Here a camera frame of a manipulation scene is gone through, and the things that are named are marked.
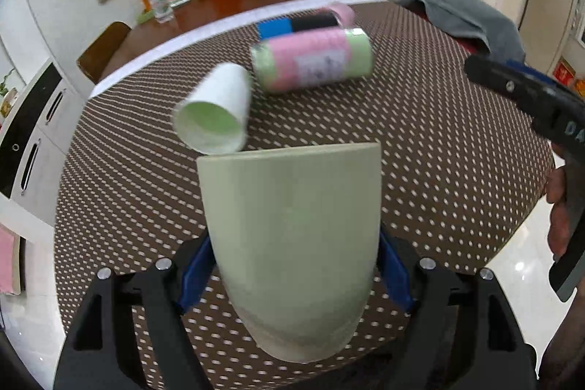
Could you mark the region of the person's right hand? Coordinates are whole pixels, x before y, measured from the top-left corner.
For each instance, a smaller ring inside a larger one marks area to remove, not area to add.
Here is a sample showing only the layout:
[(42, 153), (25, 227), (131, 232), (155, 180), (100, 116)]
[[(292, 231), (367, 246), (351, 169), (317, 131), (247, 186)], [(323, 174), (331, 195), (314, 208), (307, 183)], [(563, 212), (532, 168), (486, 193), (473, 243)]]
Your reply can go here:
[(546, 183), (546, 202), (552, 206), (549, 220), (548, 245), (555, 258), (560, 258), (570, 241), (570, 223), (566, 206), (566, 167), (556, 167)]

